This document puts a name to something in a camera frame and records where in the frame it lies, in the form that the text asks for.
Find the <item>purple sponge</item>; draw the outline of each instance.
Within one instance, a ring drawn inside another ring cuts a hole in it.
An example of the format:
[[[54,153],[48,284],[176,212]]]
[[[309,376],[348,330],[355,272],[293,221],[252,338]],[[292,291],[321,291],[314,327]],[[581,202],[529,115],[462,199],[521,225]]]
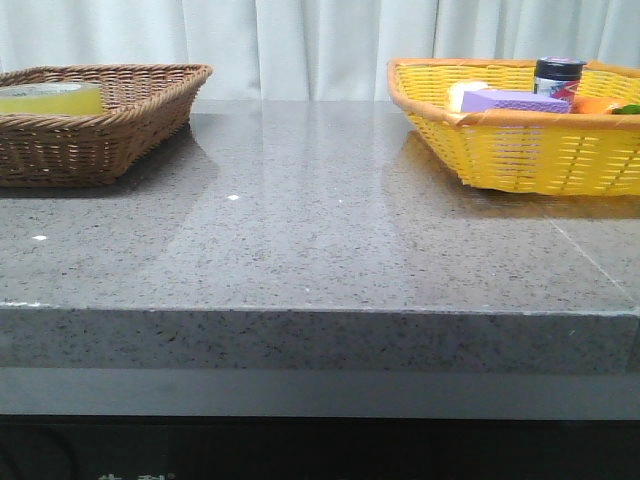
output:
[[[489,108],[534,110],[536,112],[567,113],[571,105],[565,100],[537,93],[514,90],[475,90],[464,92],[463,112],[484,112]]]

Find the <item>yellow container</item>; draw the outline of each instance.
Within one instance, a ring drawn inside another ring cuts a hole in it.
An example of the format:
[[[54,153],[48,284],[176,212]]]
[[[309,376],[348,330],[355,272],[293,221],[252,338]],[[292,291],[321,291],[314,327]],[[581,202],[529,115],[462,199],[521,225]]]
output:
[[[640,115],[453,113],[461,80],[531,91],[535,60],[393,59],[389,92],[463,183],[548,195],[640,195]],[[579,95],[640,103],[640,70],[589,62]]]
[[[98,115],[103,111],[97,83],[28,83],[0,87],[0,113]]]

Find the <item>speckled stone surface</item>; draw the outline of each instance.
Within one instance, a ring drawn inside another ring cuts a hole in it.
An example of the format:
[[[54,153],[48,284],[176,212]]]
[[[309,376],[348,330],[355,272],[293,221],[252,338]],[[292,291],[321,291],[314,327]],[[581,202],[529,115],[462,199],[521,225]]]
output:
[[[611,374],[624,372],[635,328],[594,316],[12,311],[0,364]]]
[[[0,190],[3,366],[628,368],[637,199],[464,187],[386,103],[196,112],[113,186]]]

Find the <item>jar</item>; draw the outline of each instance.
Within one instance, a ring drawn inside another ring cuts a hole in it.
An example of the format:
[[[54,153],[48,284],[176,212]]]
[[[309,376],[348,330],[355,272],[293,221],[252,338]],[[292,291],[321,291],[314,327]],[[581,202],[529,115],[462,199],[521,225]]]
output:
[[[542,57],[536,62],[533,92],[573,102],[585,62],[564,57]]]

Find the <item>wicker basket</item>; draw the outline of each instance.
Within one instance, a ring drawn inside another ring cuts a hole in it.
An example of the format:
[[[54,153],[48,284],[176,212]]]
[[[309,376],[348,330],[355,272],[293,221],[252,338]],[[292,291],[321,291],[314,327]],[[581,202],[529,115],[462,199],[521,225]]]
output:
[[[463,183],[549,195],[640,195],[640,115],[452,113],[449,87],[484,80],[530,91],[534,60],[394,59],[389,90]],[[640,103],[640,70],[589,62],[580,95]]]
[[[189,120],[208,65],[36,67],[0,75],[0,86],[101,85],[99,115],[0,115],[0,186],[106,185]]]

